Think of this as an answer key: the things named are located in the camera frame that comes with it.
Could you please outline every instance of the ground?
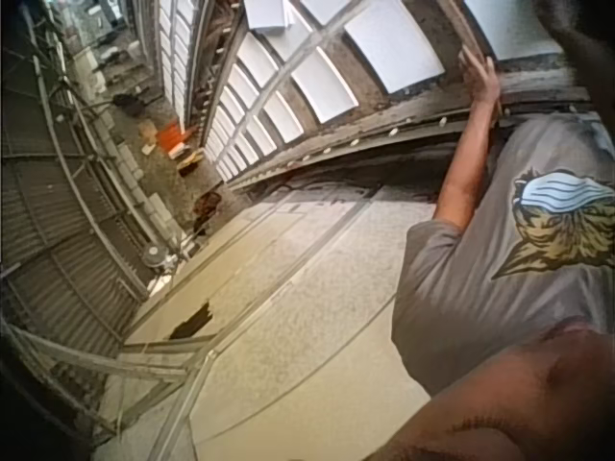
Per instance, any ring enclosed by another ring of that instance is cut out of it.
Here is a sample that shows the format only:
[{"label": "ground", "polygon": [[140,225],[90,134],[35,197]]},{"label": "ground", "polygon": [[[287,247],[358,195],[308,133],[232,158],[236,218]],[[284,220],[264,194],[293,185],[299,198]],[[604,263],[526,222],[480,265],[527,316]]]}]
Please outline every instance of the ground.
[{"label": "ground", "polygon": [[[99,31],[96,23],[97,18],[87,16],[78,7],[70,7],[64,13],[64,16],[68,12],[72,14],[73,22],[78,25],[79,36],[82,36],[81,42],[90,43],[102,33],[107,32],[107,30]],[[92,52],[98,62],[101,62],[101,54],[111,46],[125,50],[133,40],[135,38],[130,31],[125,29],[113,43],[101,48],[92,47]],[[129,59],[111,65],[103,70],[103,74],[107,81],[107,91],[99,95],[98,101],[110,100],[117,93],[133,91],[136,85],[141,88],[149,87],[143,95],[143,100],[145,102],[155,100],[155,102],[148,105],[145,112],[139,117],[131,117],[115,106],[109,105],[108,111],[115,123],[111,133],[116,144],[122,140],[126,142],[139,167],[143,170],[144,176],[140,181],[143,191],[148,196],[158,193],[178,224],[186,233],[190,233],[195,218],[192,213],[194,202],[202,194],[219,184],[222,181],[220,176],[215,168],[204,159],[196,170],[182,178],[177,173],[177,162],[170,159],[160,147],[157,147],[149,156],[145,156],[141,152],[144,142],[139,136],[139,122],[149,118],[160,130],[177,118],[168,101],[163,96],[159,97],[162,95],[160,86],[154,77],[154,73],[144,65],[143,60]],[[121,76],[120,81],[112,84],[111,80],[117,76]],[[196,147],[195,139],[188,142]],[[240,192],[234,193],[224,184],[218,188],[218,192],[222,196],[222,202],[216,215],[209,221],[208,234],[218,231],[239,211],[251,203],[246,195]]]}]

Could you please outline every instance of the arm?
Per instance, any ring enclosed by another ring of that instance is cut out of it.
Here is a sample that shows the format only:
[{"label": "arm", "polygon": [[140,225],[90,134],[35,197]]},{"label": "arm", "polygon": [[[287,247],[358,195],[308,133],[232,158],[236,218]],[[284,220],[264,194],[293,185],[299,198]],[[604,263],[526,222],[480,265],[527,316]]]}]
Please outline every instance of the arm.
[{"label": "arm", "polygon": [[468,125],[457,144],[453,162],[442,185],[433,218],[448,221],[465,231],[474,216],[479,198],[491,120],[500,98],[500,82],[490,58],[482,65],[464,47],[460,60],[471,80],[474,102]]}]

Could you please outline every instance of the orange object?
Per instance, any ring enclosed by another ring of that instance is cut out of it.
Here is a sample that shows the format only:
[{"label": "orange object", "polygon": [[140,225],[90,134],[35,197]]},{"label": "orange object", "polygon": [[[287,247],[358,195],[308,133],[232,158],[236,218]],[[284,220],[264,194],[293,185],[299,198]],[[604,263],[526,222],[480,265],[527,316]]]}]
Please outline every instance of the orange object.
[{"label": "orange object", "polygon": [[194,133],[194,127],[187,129],[182,133],[182,128],[177,120],[169,123],[166,127],[158,132],[156,138],[159,146],[168,154],[178,144],[184,142]]}]

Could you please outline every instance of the skin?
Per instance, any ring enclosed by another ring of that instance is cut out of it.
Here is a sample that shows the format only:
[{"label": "skin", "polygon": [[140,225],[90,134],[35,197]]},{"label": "skin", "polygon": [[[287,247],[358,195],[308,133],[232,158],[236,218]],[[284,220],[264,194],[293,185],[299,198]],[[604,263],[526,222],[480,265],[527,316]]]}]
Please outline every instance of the skin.
[{"label": "skin", "polygon": [[[575,30],[576,0],[534,0],[586,78],[615,133],[615,59],[604,41]],[[493,62],[464,49],[474,103],[434,219],[465,231],[480,198],[500,84]],[[370,461],[607,461],[615,459],[615,339],[568,319],[484,362],[435,396]]]},{"label": "skin", "polygon": [[583,323],[556,328],[437,395],[370,461],[429,459],[425,453],[485,461],[615,459],[608,432],[615,423],[613,338]]},{"label": "skin", "polygon": [[459,62],[473,96],[468,125],[457,144],[453,162],[438,197],[434,219],[465,231],[474,216],[487,162],[489,131],[500,98],[500,80],[491,58],[482,65],[463,47]]}]

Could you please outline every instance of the wooden plank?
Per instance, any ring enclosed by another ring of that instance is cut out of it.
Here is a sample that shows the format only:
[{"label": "wooden plank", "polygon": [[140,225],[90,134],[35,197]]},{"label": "wooden plank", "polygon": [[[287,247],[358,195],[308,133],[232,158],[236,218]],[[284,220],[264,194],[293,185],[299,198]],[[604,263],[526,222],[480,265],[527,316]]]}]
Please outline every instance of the wooden plank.
[{"label": "wooden plank", "polygon": [[[503,104],[524,102],[555,103],[556,101],[588,101],[584,88],[576,86],[571,69],[539,70],[533,72],[514,72],[501,77]],[[321,133],[306,139],[300,144],[280,152],[271,161],[258,165],[247,172],[240,180],[231,182],[231,187],[267,173],[276,167],[287,165],[305,156],[321,153],[328,147],[366,136],[369,133],[391,130],[406,123],[411,117],[413,124],[458,109],[467,109],[470,99],[463,84],[453,84],[445,88],[434,88],[396,106],[378,111],[353,123],[336,127],[330,132]]]}]

